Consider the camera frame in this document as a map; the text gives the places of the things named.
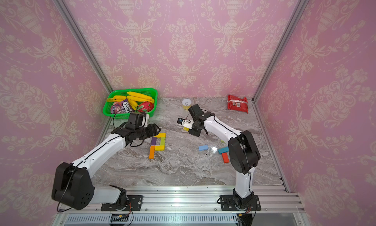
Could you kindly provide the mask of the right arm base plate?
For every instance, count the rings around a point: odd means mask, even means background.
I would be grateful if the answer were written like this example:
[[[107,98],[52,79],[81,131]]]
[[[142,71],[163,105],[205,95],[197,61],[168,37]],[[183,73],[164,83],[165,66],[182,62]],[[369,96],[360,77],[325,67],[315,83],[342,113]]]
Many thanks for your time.
[[[261,211],[259,197],[255,195],[246,206],[236,205],[233,195],[220,195],[217,200],[222,211]]]

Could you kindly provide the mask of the orange block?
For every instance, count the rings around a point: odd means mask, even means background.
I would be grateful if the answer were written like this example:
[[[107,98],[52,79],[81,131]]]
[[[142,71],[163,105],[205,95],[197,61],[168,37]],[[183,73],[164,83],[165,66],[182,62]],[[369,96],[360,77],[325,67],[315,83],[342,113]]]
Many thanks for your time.
[[[155,145],[152,145],[152,146],[150,146],[150,151],[149,151],[148,158],[149,159],[154,159],[154,155],[155,155]]]

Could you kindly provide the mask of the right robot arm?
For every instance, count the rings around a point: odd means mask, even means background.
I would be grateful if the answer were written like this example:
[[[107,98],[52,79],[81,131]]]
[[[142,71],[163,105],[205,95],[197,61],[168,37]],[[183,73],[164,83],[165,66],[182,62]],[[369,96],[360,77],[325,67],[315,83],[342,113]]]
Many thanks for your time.
[[[189,134],[199,137],[201,131],[205,131],[227,142],[229,161],[236,170],[236,184],[233,189],[235,206],[239,210],[260,210],[259,200],[254,194],[252,185],[261,155],[252,133],[239,131],[224,124],[211,112],[192,113],[191,116],[193,121],[184,125],[189,128]]]

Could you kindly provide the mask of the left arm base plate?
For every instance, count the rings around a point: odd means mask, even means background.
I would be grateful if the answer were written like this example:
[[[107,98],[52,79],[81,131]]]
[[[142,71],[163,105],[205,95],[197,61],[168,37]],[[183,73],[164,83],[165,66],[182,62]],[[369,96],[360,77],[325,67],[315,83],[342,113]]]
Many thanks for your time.
[[[103,203],[101,206],[101,211],[141,211],[143,204],[142,195],[128,195],[127,203],[124,205],[117,203]]]

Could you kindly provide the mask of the purple block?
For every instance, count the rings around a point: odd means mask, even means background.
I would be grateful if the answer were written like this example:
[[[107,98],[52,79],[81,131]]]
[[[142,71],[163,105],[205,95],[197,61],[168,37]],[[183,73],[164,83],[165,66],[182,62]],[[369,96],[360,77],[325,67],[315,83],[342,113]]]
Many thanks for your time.
[[[151,146],[156,146],[156,143],[157,143],[157,138],[153,137],[151,140]]]

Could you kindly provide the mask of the small yellow block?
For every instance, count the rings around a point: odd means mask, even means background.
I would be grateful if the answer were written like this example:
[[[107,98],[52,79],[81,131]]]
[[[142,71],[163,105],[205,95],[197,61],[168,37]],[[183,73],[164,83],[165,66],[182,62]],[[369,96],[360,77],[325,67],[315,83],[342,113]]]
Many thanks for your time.
[[[165,146],[164,145],[156,145],[155,146],[155,151],[164,151],[165,150]]]

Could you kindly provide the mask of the long yellow block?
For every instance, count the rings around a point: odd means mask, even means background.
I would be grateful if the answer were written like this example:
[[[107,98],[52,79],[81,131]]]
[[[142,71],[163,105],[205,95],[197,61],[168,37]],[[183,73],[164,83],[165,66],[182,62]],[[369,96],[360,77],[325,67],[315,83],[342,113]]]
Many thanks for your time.
[[[158,135],[154,136],[155,138],[163,138],[166,137],[166,133],[159,133]]]

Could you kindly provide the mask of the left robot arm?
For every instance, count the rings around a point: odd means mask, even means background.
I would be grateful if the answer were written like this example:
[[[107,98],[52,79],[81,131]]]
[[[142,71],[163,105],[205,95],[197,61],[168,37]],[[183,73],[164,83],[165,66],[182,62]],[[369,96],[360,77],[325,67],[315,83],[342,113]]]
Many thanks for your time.
[[[138,139],[157,136],[161,128],[156,124],[130,130],[123,127],[114,129],[111,134],[90,152],[73,161],[61,163],[55,171],[52,199],[58,205],[66,205],[81,210],[89,204],[110,204],[113,209],[123,210],[129,206],[126,190],[111,185],[95,187],[92,177],[99,168],[121,149]]]

